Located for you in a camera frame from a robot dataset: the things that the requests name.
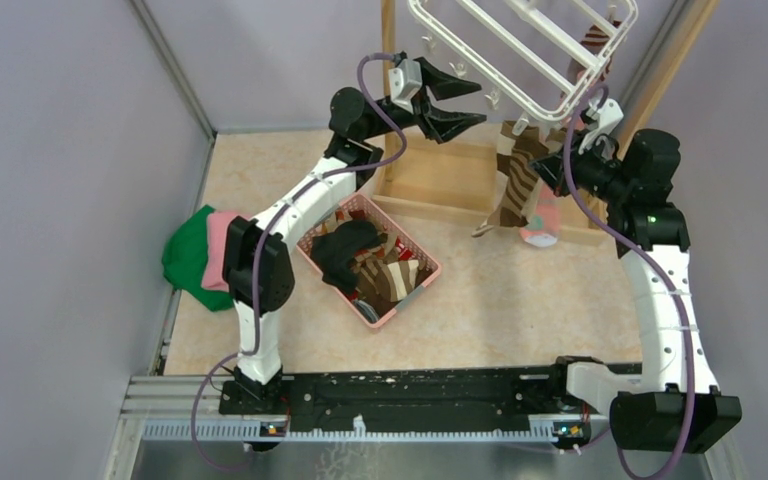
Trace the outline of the tan brown striped sock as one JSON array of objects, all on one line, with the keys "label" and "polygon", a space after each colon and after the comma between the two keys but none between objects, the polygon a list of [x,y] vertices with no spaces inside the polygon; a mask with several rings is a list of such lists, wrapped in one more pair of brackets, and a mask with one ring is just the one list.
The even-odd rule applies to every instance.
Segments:
[{"label": "tan brown striped sock", "polygon": [[541,139],[540,141],[546,149],[544,155],[533,158],[529,154],[515,153],[512,156],[509,174],[501,173],[507,178],[501,199],[495,210],[473,230],[471,233],[473,238],[480,238],[496,227],[521,228],[526,225],[527,221],[524,219],[522,211],[539,181],[539,176],[529,166],[529,162],[543,158],[550,153],[548,146]]}]

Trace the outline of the white clip hanger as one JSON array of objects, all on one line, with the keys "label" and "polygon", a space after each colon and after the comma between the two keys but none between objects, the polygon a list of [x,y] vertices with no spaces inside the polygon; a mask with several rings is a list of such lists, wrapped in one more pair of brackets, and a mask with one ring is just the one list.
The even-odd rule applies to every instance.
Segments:
[{"label": "white clip hanger", "polygon": [[639,16],[635,1],[409,1],[427,53],[482,85],[517,131],[555,128],[600,81]]}]

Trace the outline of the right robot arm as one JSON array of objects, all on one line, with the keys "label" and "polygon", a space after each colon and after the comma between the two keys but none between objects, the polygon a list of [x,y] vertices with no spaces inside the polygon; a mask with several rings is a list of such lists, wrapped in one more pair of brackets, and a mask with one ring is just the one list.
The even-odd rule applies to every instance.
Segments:
[{"label": "right robot arm", "polygon": [[562,152],[530,161],[530,167],[559,196],[577,187],[607,205],[607,225],[617,257],[632,286],[643,352],[638,382],[597,360],[568,357],[564,374],[546,385],[549,404],[572,412],[586,402],[609,419],[623,450],[688,454],[713,447],[742,418],[736,396],[722,393],[701,345],[690,292],[690,238],[683,213],[669,201],[681,161],[672,134],[643,129],[623,159],[612,154],[606,135],[587,150],[575,148],[570,167]]}]

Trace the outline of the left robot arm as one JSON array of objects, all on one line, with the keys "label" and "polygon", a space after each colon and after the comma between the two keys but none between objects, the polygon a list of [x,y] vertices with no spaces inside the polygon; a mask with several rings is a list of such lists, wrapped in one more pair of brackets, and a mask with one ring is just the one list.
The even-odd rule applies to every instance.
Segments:
[{"label": "left robot arm", "polygon": [[434,106],[481,91],[479,83],[434,67],[423,57],[377,52],[363,57],[358,84],[331,98],[331,140],[314,168],[287,194],[250,219],[227,228],[222,276],[238,316],[240,346],[235,382],[257,413],[279,404],[279,312],[295,286],[290,250],[338,204],[359,191],[377,169],[403,154],[386,157],[369,139],[418,127],[426,139],[448,142],[483,123],[485,115],[447,112]]}]

